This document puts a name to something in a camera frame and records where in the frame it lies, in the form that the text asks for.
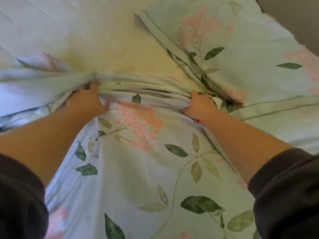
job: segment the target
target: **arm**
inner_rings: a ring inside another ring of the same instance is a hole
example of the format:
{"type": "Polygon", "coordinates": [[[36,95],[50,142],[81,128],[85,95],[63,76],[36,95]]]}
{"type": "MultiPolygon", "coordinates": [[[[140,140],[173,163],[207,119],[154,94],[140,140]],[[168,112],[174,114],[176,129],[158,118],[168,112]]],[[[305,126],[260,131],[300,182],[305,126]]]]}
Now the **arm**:
{"type": "Polygon", "coordinates": [[[289,144],[241,122],[217,109],[208,96],[191,92],[183,113],[200,120],[214,134],[246,183],[271,158],[293,148],[289,144]]]}
{"type": "Polygon", "coordinates": [[[66,107],[0,135],[0,154],[21,162],[47,186],[80,130],[108,111],[99,100],[97,83],[75,92],[66,107]]]}

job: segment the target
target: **white mattress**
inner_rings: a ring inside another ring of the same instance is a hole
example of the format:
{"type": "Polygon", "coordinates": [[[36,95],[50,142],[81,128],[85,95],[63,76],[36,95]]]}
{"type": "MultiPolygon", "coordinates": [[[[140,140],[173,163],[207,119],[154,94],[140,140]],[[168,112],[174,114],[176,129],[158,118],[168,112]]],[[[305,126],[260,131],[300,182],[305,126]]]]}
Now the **white mattress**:
{"type": "Polygon", "coordinates": [[[191,79],[134,16],[157,0],[0,0],[0,68],[43,51],[78,71],[125,70],[191,79]]]}

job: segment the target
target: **hand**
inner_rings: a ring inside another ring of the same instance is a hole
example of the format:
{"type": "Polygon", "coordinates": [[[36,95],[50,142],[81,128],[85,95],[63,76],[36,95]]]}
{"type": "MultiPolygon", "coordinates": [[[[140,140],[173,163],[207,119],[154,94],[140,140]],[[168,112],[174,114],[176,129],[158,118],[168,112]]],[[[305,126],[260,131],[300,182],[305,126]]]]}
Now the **hand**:
{"type": "Polygon", "coordinates": [[[192,100],[189,103],[189,107],[182,110],[186,116],[203,122],[211,114],[212,110],[218,111],[214,101],[209,96],[201,96],[195,90],[190,94],[192,95],[192,100]]]}
{"type": "Polygon", "coordinates": [[[97,117],[109,111],[108,106],[101,104],[98,95],[97,82],[91,82],[90,89],[80,89],[74,92],[66,101],[66,108],[97,117]]]}

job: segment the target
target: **forearm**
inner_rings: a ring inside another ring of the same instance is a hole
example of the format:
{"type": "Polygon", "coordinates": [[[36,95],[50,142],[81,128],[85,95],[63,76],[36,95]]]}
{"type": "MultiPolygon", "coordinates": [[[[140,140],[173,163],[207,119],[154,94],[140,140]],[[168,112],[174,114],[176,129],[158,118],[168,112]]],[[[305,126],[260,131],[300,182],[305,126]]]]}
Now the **forearm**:
{"type": "Polygon", "coordinates": [[[275,155],[291,145],[217,109],[201,121],[214,134],[246,183],[275,155]]]}
{"type": "Polygon", "coordinates": [[[47,186],[77,134],[93,118],[62,108],[0,135],[0,153],[25,164],[47,186]]]}

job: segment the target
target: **dark sleeve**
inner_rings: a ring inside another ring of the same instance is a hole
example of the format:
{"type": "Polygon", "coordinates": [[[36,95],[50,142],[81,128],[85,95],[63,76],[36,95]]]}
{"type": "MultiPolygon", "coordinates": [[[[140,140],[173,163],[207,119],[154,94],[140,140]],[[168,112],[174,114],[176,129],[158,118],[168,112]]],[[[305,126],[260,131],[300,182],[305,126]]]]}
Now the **dark sleeve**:
{"type": "Polygon", "coordinates": [[[18,161],[0,154],[0,238],[44,238],[48,211],[40,179],[18,161]]]}
{"type": "Polygon", "coordinates": [[[250,180],[262,239],[319,238],[319,156],[299,148],[268,161],[250,180]]]}

